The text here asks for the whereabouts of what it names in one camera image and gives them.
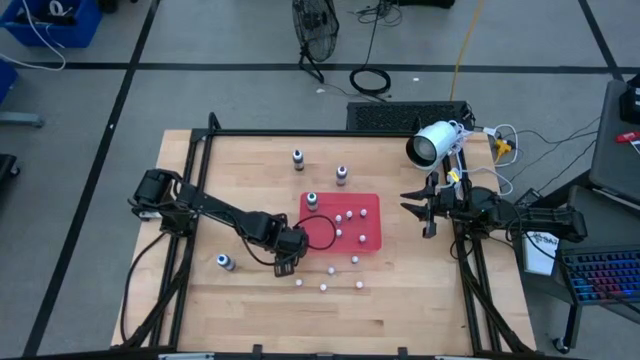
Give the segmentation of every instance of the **wooden table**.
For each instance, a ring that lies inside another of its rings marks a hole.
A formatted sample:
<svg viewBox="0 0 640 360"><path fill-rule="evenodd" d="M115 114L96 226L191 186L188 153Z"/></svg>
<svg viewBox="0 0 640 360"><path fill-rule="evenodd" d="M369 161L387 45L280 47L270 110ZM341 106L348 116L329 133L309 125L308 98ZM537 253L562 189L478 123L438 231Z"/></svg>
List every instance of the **wooden table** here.
<svg viewBox="0 0 640 360"><path fill-rule="evenodd" d="M166 131L157 166L182 172L189 136L190 131ZM400 206L400 193L424 185L424 172L408 160L405 143L401 138L215 137L207 193L246 211L285 212L291 223L298 219L302 192L377 193L383 245L378 253L362 255L357 265L347 254L309 253L294 276L275 278L271 267L249 257L231 228L203 219L179 350L250 352L254 344L262 344L264 352L272 353L396 354L398 347L407 347L414 355L472 354L458 263L449 255L451 223L437 219L438 235L423 239L424 223ZM294 149L304 151L304 172L293 169ZM469 169L493 166L484 134L470 138L465 155ZM349 168L342 188L335 185L339 165ZM471 179L474 185L498 187L491 173L476 172ZM158 221L141 225L136 254L158 235L158 228ZM149 251L133 275L129 334L157 300L167 244L165 240ZM483 245L496 307L522 341L535 348L513 251L494 241ZM237 261L235 272L216 264L221 253ZM329 265L336 275L327 275ZM298 278L304 280L302 288L294 284ZM364 289L355 289L359 280ZM328 285L326 293L320 292L321 283ZM476 308L485 340L484 313ZM161 344L168 339L173 306L168 309ZM120 342L116 330L113 343Z"/></svg>

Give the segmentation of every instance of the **red object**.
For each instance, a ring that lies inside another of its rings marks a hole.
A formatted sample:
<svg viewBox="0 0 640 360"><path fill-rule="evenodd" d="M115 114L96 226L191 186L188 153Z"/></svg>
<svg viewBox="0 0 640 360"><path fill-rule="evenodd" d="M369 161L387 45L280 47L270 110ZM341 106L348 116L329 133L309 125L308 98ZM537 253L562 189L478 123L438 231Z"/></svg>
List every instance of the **red object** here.
<svg viewBox="0 0 640 360"><path fill-rule="evenodd" d="M617 143L627 143L637 139L640 139L640 131L630 131L616 136Z"/></svg>
<svg viewBox="0 0 640 360"><path fill-rule="evenodd" d="M342 236L336 238L335 244L327 250L313 250L312 252L328 253L370 253L382 248L382 229L380 222L380 198L376 194L359 193L316 193L318 209L309 211L307 208L307 194L300 195L300 219L311 215L325 215L333 221L336 229L342 230ZM360 210L366 209L367 215L360 216ZM351 220L347 220L347 211L353 213ZM342 222L336 224L336 215L342 216ZM309 234L309 243L315 247L327 246L333 239L333 228L328 221L314 218L300 224ZM367 241L361 244L360 235L365 235Z"/></svg>

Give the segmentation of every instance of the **desk fan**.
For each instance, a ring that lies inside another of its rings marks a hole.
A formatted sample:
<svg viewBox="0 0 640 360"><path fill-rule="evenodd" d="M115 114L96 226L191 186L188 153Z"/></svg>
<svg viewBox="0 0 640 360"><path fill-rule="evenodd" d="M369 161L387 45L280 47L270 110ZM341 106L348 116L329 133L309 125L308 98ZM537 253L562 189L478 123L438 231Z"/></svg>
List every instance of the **desk fan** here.
<svg viewBox="0 0 640 360"><path fill-rule="evenodd" d="M315 62L323 62L333 54L340 24L333 0L293 0L293 25L300 42L298 66L324 83L324 75ZM303 64L309 61L313 69Z"/></svg>

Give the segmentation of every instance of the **black keyboard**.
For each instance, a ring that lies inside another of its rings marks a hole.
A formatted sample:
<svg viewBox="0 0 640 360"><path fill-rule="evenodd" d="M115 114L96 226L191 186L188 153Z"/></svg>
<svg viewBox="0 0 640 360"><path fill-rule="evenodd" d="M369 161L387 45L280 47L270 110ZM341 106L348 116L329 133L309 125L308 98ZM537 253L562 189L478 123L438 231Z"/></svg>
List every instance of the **black keyboard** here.
<svg viewBox="0 0 640 360"><path fill-rule="evenodd" d="M565 281L570 285L569 289L576 303L617 303L606 292L627 302L640 301L640 246L560 250L558 253L572 270L562 267ZM598 286L591 285L576 273Z"/></svg>
<svg viewBox="0 0 640 360"><path fill-rule="evenodd" d="M475 118L464 101L388 102L347 105L348 130L416 132L440 120L455 120L473 130Z"/></svg>

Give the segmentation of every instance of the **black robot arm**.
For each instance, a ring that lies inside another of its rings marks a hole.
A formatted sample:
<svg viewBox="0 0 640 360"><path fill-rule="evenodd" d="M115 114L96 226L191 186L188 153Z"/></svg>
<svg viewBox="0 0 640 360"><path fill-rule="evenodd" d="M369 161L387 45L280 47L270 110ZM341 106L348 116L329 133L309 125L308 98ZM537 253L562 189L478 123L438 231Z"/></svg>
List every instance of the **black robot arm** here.
<svg viewBox="0 0 640 360"><path fill-rule="evenodd" d="M436 234L435 216L461 222L471 235L486 238L493 230L523 230L551 233L558 238L580 242L587 236L582 214L571 207L563 209L532 208L513 205L495 192L483 187L471 187L468 179L465 198L457 199L454 187L441 188L436 193L438 173L431 173L425 187L400 196L412 200L427 200L425 205L402 203L401 205L427 225L423 236Z"/></svg>
<svg viewBox="0 0 640 360"><path fill-rule="evenodd" d="M290 228L285 214L242 211L182 181L180 175L173 171L148 170L131 205L134 214L159 213L162 216L160 231L174 236L191 235L194 230L192 220L197 215L230 226L245 244L275 254L272 263L261 263L273 265L276 277L293 274L294 267L307 253L309 245L304 228Z"/></svg>

